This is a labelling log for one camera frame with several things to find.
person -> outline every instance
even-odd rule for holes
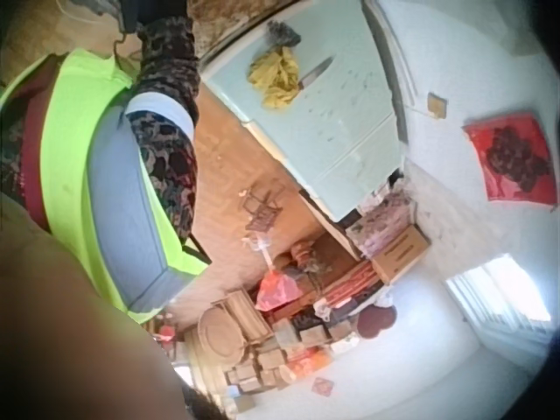
[[[39,60],[7,87],[0,174],[3,193],[78,257],[98,293],[143,323],[209,260],[191,236],[193,23],[186,0],[139,4],[135,81],[118,59],[77,49]]]
[[[135,322],[176,290],[154,280],[157,269],[184,285],[180,269],[200,267],[177,256],[196,196],[193,23],[185,0],[160,0],[138,20],[135,82],[113,59],[77,50],[38,61],[0,101],[2,405],[17,418],[227,419]],[[111,242],[178,268],[142,265]],[[134,284],[143,273],[126,258],[157,287]]]

floral patterned shirt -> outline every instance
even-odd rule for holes
[[[158,92],[181,104],[193,123],[199,118],[198,60],[194,54],[193,21],[168,17],[140,28],[143,57],[132,96]],[[191,233],[196,197],[197,162],[193,140],[173,122],[150,111],[128,114],[156,195],[182,243]],[[0,188],[23,205],[21,144],[24,116],[2,124]]]

reflective vest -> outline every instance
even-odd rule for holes
[[[8,86],[0,99],[0,110],[11,92],[43,61],[31,65]],[[136,208],[128,208],[130,203],[126,200],[116,202],[115,188],[111,189],[103,178],[106,167],[100,164],[110,160],[107,147],[121,144],[132,150],[133,134],[128,120],[118,107],[108,112],[109,105],[131,83],[114,58],[101,59],[81,49],[71,52],[60,66],[48,103],[40,140],[39,173],[52,235],[80,260],[103,299],[143,323],[177,294],[179,280],[180,288],[186,286],[207,263],[196,256],[192,241],[180,243],[151,185],[137,144],[132,146],[134,158],[129,155],[128,161],[130,171],[138,174],[139,184],[133,185],[136,189],[129,185],[121,188],[139,191],[134,200],[145,204],[145,214],[138,215]],[[98,156],[90,156],[91,150],[99,151]],[[108,213],[111,211],[115,212],[114,217]],[[121,226],[115,226],[115,220],[122,219],[123,212],[138,216],[147,234],[138,236],[134,228],[119,231]],[[151,238],[149,243],[137,243],[137,238],[147,237]],[[184,252],[185,246],[193,252]],[[159,258],[153,249],[160,251]],[[156,273],[149,274],[153,278],[144,274],[148,269],[143,264],[150,259],[161,264],[159,268],[148,268]],[[142,276],[147,283],[138,284],[137,277]]]

wooden floor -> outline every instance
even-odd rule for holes
[[[204,3],[193,3],[193,11],[197,7],[202,8]],[[202,9],[193,13],[199,19],[197,27],[202,32],[200,36],[206,36],[205,44],[198,43],[199,50],[219,42],[220,36],[216,34],[226,36],[239,26],[239,22],[264,12],[263,7],[270,8],[281,2],[243,0],[237,3],[245,7],[249,4],[248,14],[243,15],[240,9],[232,6],[234,8],[230,13],[234,16],[228,19],[224,13],[215,11],[215,7],[223,5],[223,2],[210,2],[215,7],[207,9],[207,17],[201,15]],[[45,53],[63,53],[81,46],[97,53],[111,54],[113,41],[119,38],[112,17],[97,17],[69,4],[67,11],[76,17],[99,22],[85,24],[62,15],[54,0],[33,0],[28,4],[32,6],[26,6],[19,12],[10,29],[7,45],[2,50],[0,74],[3,81],[10,80]],[[212,30],[204,33],[201,30],[204,27]],[[127,55],[139,47],[138,39],[129,37],[126,44],[119,47],[119,53]],[[271,234],[272,255],[285,251],[299,239],[323,231],[300,201],[298,185],[290,175],[204,87],[198,104],[200,121],[196,129],[195,148],[199,161],[199,195],[194,233],[213,259],[213,265],[172,305],[171,311],[181,326],[195,323],[210,303],[222,298],[225,291],[254,284],[266,270],[263,257],[242,243],[248,215],[239,208],[241,190],[256,181],[262,185],[274,184],[286,188],[279,199],[284,211]]]

yellow cloth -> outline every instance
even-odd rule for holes
[[[265,108],[286,108],[299,93],[299,66],[290,48],[273,49],[251,64],[248,81],[264,93]]]

